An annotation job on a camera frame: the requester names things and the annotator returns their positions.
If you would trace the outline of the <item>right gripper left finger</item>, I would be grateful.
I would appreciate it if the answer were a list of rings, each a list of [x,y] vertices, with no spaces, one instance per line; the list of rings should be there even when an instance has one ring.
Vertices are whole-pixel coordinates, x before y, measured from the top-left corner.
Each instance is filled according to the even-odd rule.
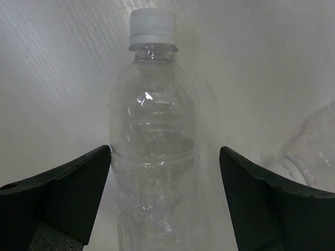
[[[110,167],[102,145],[44,173],[1,187],[1,250],[83,250]]]

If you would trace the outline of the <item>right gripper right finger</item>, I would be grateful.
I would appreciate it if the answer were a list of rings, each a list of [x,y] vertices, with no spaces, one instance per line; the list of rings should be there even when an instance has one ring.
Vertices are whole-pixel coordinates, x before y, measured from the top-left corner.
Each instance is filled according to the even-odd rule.
[[[229,147],[220,170],[238,250],[334,250],[334,194],[269,171]]]

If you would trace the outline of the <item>clear bottle blue cap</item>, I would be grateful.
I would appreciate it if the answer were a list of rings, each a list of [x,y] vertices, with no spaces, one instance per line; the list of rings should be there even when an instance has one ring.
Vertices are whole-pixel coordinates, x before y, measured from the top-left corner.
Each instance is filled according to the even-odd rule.
[[[176,15],[130,15],[134,60],[112,85],[111,167],[120,250],[194,250],[199,96],[176,62]]]

